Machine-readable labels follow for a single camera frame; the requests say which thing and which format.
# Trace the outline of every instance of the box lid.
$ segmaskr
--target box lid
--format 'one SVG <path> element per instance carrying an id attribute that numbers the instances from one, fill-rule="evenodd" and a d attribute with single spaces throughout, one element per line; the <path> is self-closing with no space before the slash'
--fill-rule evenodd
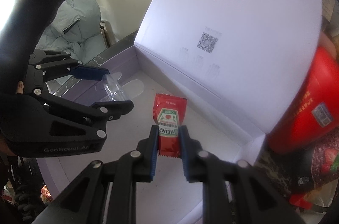
<path id="1" fill-rule="evenodd" d="M 153 0 L 135 45 L 269 133 L 307 74 L 320 32 L 321 3 Z M 241 126 L 238 118 L 233 121 Z"/>

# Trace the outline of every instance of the sticker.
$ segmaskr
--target sticker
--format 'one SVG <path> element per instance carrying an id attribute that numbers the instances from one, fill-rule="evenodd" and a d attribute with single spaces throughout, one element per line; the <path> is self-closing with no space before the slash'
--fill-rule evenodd
<path id="1" fill-rule="evenodd" d="M 326 127 L 333 121 L 333 117 L 329 113 L 325 103 L 317 105 L 316 108 L 312 110 L 312 114 L 321 127 Z"/>
<path id="2" fill-rule="evenodd" d="M 334 4 L 336 0 L 322 0 L 322 15 L 328 20 L 331 20 Z"/>

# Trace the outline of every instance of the label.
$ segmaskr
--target label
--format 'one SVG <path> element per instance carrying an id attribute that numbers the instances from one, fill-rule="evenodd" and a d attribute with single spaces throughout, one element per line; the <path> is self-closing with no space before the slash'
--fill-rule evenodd
<path id="1" fill-rule="evenodd" d="M 334 4 L 336 0 L 322 0 L 322 15 L 328 20 L 331 20 Z"/>
<path id="2" fill-rule="evenodd" d="M 163 108 L 158 115 L 159 135 L 165 137 L 178 136 L 179 114 L 176 110 Z"/>
<path id="3" fill-rule="evenodd" d="M 65 152 L 65 151 L 81 151 L 88 149 L 89 146 L 77 146 L 77 147 L 56 147 L 56 148 L 44 148 L 44 152 Z"/>
<path id="4" fill-rule="evenodd" d="M 326 127 L 331 123 L 331 121 L 333 121 L 333 118 L 324 102 L 317 105 L 316 108 L 312 110 L 312 114 L 321 127 Z"/>

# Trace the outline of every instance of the qr code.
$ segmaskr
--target qr code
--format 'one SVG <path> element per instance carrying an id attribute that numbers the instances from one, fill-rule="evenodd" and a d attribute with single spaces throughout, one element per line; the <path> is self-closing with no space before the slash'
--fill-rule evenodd
<path id="1" fill-rule="evenodd" d="M 218 39 L 216 37 L 213 37 L 207 33 L 202 33 L 201 39 L 199 40 L 197 47 L 205 50 L 208 53 L 212 53 L 217 41 Z"/>

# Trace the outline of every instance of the strawberry image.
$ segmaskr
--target strawberry image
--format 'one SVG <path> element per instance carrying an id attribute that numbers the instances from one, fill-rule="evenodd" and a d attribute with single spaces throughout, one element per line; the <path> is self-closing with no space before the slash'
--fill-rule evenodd
<path id="1" fill-rule="evenodd" d="M 325 162 L 331 166 L 338 155 L 338 151 L 334 148 L 327 148 L 324 150 L 324 155 Z"/>
<path id="2" fill-rule="evenodd" d="M 330 170 L 331 170 L 331 165 L 325 163 L 325 164 L 321 165 L 320 173 L 321 174 L 328 174 Z"/>

